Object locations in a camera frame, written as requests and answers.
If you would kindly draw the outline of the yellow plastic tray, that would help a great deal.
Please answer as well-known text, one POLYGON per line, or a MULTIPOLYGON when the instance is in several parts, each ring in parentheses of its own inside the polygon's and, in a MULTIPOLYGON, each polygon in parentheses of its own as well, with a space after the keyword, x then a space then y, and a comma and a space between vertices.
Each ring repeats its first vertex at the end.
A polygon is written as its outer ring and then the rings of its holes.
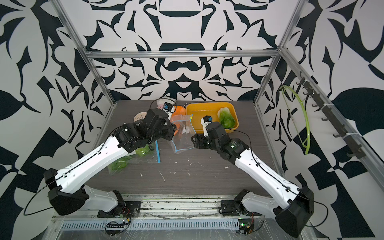
POLYGON ((220 119, 218 117, 218 111, 222 108, 228 108, 231 115, 235 119, 235 126, 230 129, 226 129, 227 133, 232 133, 232 129, 237 129, 239 127, 239 120, 235 111, 235 107, 230 102, 203 102, 203 103, 191 103, 186 106, 187 115, 192 117, 192 125, 198 134, 202 134, 203 125, 201 124, 201 119, 205 116, 211 116, 213 122, 218 122, 220 119))

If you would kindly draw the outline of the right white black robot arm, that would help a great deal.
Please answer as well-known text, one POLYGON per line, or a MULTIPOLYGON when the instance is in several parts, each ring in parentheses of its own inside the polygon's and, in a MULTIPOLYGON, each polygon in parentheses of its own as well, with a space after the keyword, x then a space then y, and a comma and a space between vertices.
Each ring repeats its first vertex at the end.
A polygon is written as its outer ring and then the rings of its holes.
POLYGON ((216 151, 270 194, 268 198, 252 192, 240 194, 245 210, 274 218, 288 235, 299 237, 314 213, 313 191, 308 187, 299 188, 280 176, 259 159, 249 145, 238 138, 230 138, 219 122, 202 120, 202 126, 204 132, 192 137, 195 148, 216 151))

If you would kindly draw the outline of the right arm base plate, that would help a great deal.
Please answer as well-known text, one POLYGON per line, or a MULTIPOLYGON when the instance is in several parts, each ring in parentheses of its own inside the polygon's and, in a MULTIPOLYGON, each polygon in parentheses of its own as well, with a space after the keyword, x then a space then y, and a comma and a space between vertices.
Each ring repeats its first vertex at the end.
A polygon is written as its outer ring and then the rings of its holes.
POLYGON ((247 211, 244 205, 242 204, 242 199, 246 194, 253 193, 249 190, 242 190, 234 199, 232 200, 221 200, 221 206, 218 212, 223 216, 251 216, 251 212, 247 211))

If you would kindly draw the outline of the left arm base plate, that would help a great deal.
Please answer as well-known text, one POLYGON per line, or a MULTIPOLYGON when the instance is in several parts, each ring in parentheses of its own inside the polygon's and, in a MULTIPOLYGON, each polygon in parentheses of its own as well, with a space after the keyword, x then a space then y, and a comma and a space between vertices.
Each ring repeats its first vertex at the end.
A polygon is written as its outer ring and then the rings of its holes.
POLYGON ((124 201, 121 193, 114 190, 118 204, 109 212, 99 210, 98 218, 115 218, 122 215, 124 218, 136 217, 141 211, 141 201, 124 201))

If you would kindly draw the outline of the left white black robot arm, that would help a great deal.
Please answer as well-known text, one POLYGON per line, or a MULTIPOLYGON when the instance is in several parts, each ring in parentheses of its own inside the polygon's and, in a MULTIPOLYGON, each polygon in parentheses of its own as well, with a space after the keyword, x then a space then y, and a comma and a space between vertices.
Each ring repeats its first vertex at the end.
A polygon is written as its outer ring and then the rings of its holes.
POLYGON ((114 129, 103 144, 60 170, 49 169, 44 174, 49 188, 48 198, 60 216, 78 210, 98 210, 106 217, 123 213, 126 203, 118 191, 105 192, 87 186, 87 181, 116 160, 150 145, 159 139, 171 141, 176 125, 171 113, 149 109, 146 116, 114 129))

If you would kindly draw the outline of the clear zipper bag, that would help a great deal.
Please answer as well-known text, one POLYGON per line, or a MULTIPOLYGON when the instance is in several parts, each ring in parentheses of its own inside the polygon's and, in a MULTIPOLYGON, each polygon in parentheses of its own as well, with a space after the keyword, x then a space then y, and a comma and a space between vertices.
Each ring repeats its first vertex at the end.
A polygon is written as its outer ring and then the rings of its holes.
POLYGON ((186 115, 183 122, 185 128, 183 132, 178 132, 176 136, 173 136, 171 141, 171 147, 175 154, 181 154, 182 152, 194 149, 194 144, 191 138, 196 134, 196 131, 192 125, 193 115, 186 115))
POLYGON ((150 145, 152 145, 154 147, 154 151, 151 152, 150 154, 144 156, 144 157, 139 157, 138 155, 136 155, 136 150, 132 153, 129 153, 129 154, 123 156, 123 157, 130 156, 132 158, 131 161, 129 162, 128 166, 134 165, 134 164, 159 164, 159 163, 161 163, 158 142, 154 142, 150 145))

